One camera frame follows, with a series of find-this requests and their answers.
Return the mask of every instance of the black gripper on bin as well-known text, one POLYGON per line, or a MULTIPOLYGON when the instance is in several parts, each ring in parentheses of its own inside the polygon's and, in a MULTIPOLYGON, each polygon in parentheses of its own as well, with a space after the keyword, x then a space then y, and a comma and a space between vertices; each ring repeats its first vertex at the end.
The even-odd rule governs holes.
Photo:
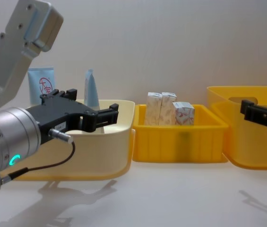
POLYGON ((249 100, 242 100, 241 113, 246 121, 267 126, 267 108, 254 104, 249 100))

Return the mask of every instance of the black cable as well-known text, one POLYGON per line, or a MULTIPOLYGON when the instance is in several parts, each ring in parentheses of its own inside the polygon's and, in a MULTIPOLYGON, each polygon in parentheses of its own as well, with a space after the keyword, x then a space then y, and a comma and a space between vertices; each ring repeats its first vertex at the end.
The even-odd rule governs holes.
POLYGON ((39 167, 34 167, 34 168, 25 167, 23 169, 19 169, 19 170, 13 172, 13 173, 8 174, 8 176, 10 176, 11 180, 13 180, 13 179, 15 179, 15 178, 27 173, 27 172, 30 172, 30 171, 52 168, 52 167, 64 164, 65 162, 67 162, 69 159, 72 158, 72 156, 74 155, 74 153, 76 151, 75 142, 72 142, 71 144, 72 144, 72 152, 65 160, 63 160, 61 162, 58 162, 58 163, 55 163, 55 164, 47 165, 47 166, 39 166, 39 167))

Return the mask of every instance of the silver cylindrical joint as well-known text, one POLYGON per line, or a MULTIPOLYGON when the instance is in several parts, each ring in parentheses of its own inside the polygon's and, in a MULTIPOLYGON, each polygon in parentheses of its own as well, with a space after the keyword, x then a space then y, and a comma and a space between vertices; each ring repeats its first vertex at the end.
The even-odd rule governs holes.
POLYGON ((72 143, 73 142, 73 138, 72 136, 67 135, 66 133, 63 133, 59 130, 56 129, 50 129, 48 132, 48 135, 50 137, 59 139, 61 141, 67 142, 67 143, 72 143))
POLYGON ((34 154, 41 143, 39 126, 24 109, 0 111, 0 171, 34 154))

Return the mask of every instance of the yellow plastic bin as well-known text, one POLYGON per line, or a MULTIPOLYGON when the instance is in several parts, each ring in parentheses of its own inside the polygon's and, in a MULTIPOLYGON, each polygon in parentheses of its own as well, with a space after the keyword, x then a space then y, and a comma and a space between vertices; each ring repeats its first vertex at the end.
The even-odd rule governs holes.
MULTIPOLYGON (((100 100, 100 108, 119 104, 117 124, 104 127, 100 132, 70 131, 76 144, 74 156, 65 164, 28 172, 17 178, 20 181, 83 181, 105 180, 125 174, 131 164, 135 132, 132 129, 135 103, 126 100, 100 100)), ((51 140, 39 148, 36 154, 4 170, 1 174, 21 169, 53 164, 64 160, 71 146, 59 140, 51 140)))
POLYGON ((195 108, 194 126, 144 125, 146 105, 137 105, 133 160, 157 163, 216 163, 222 155, 227 125, 203 105, 195 108))
POLYGON ((208 87, 210 110, 229 124, 224 154, 237 166, 267 169, 267 127, 245 121, 241 100, 267 107, 267 87, 208 87))

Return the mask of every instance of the cardboard box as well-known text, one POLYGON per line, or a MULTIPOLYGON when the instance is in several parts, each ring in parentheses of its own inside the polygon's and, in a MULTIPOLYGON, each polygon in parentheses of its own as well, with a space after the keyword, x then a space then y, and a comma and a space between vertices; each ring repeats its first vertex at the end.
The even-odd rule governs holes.
POLYGON ((194 125, 194 107, 190 103, 173 103, 173 123, 176 125, 194 125))
POLYGON ((162 94, 148 92, 144 125, 158 125, 162 105, 162 94))
POLYGON ((176 102, 176 94, 162 92, 162 106, 159 118, 159 125, 172 125, 173 103, 176 102))

